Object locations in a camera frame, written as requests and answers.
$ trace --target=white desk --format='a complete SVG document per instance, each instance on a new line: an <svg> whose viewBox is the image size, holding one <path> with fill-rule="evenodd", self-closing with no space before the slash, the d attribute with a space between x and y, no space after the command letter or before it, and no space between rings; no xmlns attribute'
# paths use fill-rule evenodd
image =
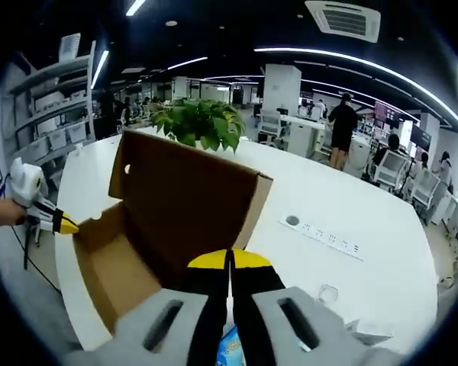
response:
<svg viewBox="0 0 458 366"><path fill-rule="evenodd" d="M319 145L322 145L326 138L325 134L332 133L325 123L307 120L302 117L282 115L282 120L290 123L290 137L287 151L298 156L311 156L316 149L316 142L319 140L321 141ZM370 142L364 136L354 133L352 143L356 146L356 149L359 147L361 150L369 153Z"/></svg>
<svg viewBox="0 0 458 366"><path fill-rule="evenodd" d="M441 221L449 230L453 229L458 224L458 198L454 197L449 191L446 192L437 209L434 211L432 223L439 225Z"/></svg>
<svg viewBox="0 0 458 366"><path fill-rule="evenodd" d="M81 156L69 155L58 206L74 220L99 217L117 201L108 196L108 184L119 139L85 146ZM409 204L325 165L250 141L241 140L236 154L217 155L274 178L248 250L266 256L287 287L299 286L313 297L323 284L337 288L338 299L329 307L345 322L391 326L395 337L381 344L390 349L408 353L422 340L436 316L436 274ZM370 214L373 207L381 207L380 214ZM364 260L279 223L289 214L359 243ZM92 350L110 334L86 290L71 236L56 235L56 267L73 328L83 348Z"/></svg>

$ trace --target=open cardboard box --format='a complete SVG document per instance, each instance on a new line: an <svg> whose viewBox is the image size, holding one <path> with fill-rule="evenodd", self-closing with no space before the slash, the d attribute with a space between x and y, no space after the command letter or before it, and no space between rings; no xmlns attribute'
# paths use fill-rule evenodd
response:
<svg viewBox="0 0 458 366"><path fill-rule="evenodd" d="M125 131L108 192L122 201L81 223L73 237L108 330L162 286L176 287L199 255L245 248L272 181L201 150Z"/></svg>

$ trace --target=green leaves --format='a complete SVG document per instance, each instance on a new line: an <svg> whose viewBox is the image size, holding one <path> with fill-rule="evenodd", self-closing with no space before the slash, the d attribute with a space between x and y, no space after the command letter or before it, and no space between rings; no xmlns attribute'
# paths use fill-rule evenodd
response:
<svg viewBox="0 0 458 366"><path fill-rule="evenodd" d="M204 150L213 149L214 151L217 151L221 141L214 136L207 135L200 138L200 143L202 144Z"/></svg>
<svg viewBox="0 0 458 366"><path fill-rule="evenodd" d="M191 147L197 147L194 133L187 133L182 139L178 139L178 141Z"/></svg>
<svg viewBox="0 0 458 366"><path fill-rule="evenodd" d="M235 133L228 132L223 137L223 140L232 147L232 150L236 152L237 146L239 145L239 136Z"/></svg>
<svg viewBox="0 0 458 366"><path fill-rule="evenodd" d="M151 114L152 125L170 139L188 146L200 140L204 149L217 150L221 145L236 151L244 132L244 122L238 111L220 101L177 100L172 106Z"/></svg>
<svg viewBox="0 0 458 366"><path fill-rule="evenodd" d="M227 133L229 123L223 118L214 118L214 126L219 136L223 136Z"/></svg>

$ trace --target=air conditioner vent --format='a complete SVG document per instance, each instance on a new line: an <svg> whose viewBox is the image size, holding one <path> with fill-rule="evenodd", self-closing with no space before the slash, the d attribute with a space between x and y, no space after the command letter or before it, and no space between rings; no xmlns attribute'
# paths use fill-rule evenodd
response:
<svg viewBox="0 0 458 366"><path fill-rule="evenodd" d="M366 36L366 17L344 11L324 10L329 28Z"/></svg>
<svg viewBox="0 0 458 366"><path fill-rule="evenodd" d="M353 37L376 43L379 39L378 11L358 5L337 5L336 2L305 2L312 17L323 33Z"/></svg>

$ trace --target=ceiling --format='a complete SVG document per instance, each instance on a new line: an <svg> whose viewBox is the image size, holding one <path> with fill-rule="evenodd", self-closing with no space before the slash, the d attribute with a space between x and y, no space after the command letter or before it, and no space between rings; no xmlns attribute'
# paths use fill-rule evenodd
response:
<svg viewBox="0 0 458 366"><path fill-rule="evenodd" d="M35 67L41 68L57 61L62 36L81 32L80 53L89 52L92 40L98 41L97 53L110 51L98 87L124 79L136 82L140 76L152 74L151 70L164 70L203 56L208 59L154 73L147 80L164 81L178 75L201 79L262 75L267 63L294 64L302 71L303 79L353 89L402 110L430 111L444 127L458 132L458 121L433 98L381 70L334 56L253 51L261 47L293 47L365 59L414 80L458 115L458 57L451 48L458 44L457 39L449 39L446 28L432 25L437 19L445 20L448 11L426 1L344 2L381 13L378 43L321 33L303 0L146 0L135 16L128 18L125 13L132 2L44 2L41 12L21 32L19 49ZM167 21L178 24L167 27ZM146 69L141 74L121 74L127 67ZM303 90L313 87L328 92L338 90L322 84L302 84ZM363 96L356 99L374 103Z"/></svg>

